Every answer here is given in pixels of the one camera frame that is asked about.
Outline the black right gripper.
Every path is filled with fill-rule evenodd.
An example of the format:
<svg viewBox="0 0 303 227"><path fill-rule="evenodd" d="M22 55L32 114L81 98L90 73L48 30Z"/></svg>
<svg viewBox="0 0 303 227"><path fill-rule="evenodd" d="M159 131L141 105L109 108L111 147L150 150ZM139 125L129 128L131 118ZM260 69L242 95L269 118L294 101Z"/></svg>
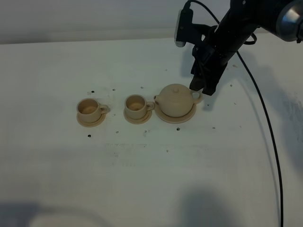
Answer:
<svg viewBox="0 0 303 227"><path fill-rule="evenodd" d="M193 49L194 74L189 89L212 96L219 80L204 79L206 72L214 72L227 64L229 59L256 30L249 20L236 18L229 10L216 28L211 28L201 46Z"/></svg>

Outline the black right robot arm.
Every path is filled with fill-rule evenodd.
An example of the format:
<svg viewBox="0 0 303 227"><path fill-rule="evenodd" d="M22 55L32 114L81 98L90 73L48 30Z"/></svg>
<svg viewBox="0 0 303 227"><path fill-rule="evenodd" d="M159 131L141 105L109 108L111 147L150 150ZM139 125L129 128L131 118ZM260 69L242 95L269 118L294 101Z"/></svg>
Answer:
<svg viewBox="0 0 303 227"><path fill-rule="evenodd" d="M218 26L209 27L201 44L195 44L190 89L211 96L230 58L257 28L280 39L303 40L303 2L301 0L232 0Z"/></svg>

